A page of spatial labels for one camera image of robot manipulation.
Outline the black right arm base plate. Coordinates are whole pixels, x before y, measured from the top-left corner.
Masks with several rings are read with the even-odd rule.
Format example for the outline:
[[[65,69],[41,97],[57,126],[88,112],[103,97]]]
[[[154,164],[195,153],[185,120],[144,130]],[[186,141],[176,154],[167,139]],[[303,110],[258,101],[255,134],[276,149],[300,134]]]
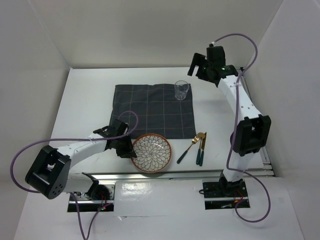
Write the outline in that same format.
[[[202,183],[202,189],[198,191],[204,197],[206,210],[225,210],[238,208],[250,208],[247,186],[244,181],[236,188],[223,190],[217,181],[207,181]]]

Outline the floral patterned plate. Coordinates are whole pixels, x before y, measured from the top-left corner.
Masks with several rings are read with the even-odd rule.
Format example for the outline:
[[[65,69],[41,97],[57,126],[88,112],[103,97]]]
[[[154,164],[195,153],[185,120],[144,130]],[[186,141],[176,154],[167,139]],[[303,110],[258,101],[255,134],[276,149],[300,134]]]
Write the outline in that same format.
[[[141,135],[133,142],[132,146],[136,157],[131,157],[131,162],[143,173],[158,173],[171,162],[171,145],[166,138],[159,134]]]

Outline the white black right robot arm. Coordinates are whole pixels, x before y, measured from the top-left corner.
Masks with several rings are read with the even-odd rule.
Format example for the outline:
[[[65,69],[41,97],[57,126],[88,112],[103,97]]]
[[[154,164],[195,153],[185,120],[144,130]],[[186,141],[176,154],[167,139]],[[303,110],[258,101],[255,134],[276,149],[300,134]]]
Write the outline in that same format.
[[[233,65],[226,64],[222,46],[210,44],[206,55],[195,53],[187,74],[215,84],[235,114],[226,167],[218,181],[220,194],[232,197],[241,189],[250,161],[266,145],[271,118],[252,103],[241,83],[241,75]]]

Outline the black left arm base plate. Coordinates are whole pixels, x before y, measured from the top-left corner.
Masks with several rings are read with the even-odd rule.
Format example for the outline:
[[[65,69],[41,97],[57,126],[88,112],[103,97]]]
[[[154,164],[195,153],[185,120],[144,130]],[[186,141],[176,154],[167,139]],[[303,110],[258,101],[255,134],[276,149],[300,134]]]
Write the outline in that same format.
[[[112,181],[102,181],[98,188],[87,193],[73,192],[77,200],[79,211],[82,213],[93,213],[114,211],[116,183]]]

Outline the clear drinking glass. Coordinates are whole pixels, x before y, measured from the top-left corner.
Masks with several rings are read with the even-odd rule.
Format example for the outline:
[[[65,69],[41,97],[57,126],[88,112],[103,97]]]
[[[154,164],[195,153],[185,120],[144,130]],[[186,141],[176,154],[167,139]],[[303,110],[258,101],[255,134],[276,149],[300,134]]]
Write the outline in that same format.
[[[179,101],[184,100],[187,97],[189,91],[189,84],[184,80],[178,80],[174,84],[175,98]]]

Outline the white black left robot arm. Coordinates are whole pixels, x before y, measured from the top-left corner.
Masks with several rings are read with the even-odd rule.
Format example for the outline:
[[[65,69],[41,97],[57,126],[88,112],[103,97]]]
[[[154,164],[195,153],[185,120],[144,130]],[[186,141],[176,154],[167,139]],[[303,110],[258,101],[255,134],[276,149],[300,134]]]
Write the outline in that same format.
[[[44,146],[27,172],[25,182],[49,200],[62,192],[81,193],[88,200],[108,200],[110,191],[95,177],[86,172],[71,173],[70,169],[89,157],[111,149],[120,158],[135,157],[128,130],[125,122],[116,119],[111,125],[94,130],[85,141],[58,148]]]

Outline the dark grey checked cloth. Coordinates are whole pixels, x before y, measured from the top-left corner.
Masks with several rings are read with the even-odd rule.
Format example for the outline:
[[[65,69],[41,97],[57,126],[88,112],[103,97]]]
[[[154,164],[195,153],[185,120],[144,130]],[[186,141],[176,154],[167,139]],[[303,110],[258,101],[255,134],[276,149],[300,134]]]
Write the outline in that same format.
[[[193,93],[189,88],[186,98],[175,97],[175,85],[118,84],[115,86],[110,123],[115,119],[129,125],[138,125],[131,138],[144,134],[158,134],[168,140],[192,139],[196,135]]]

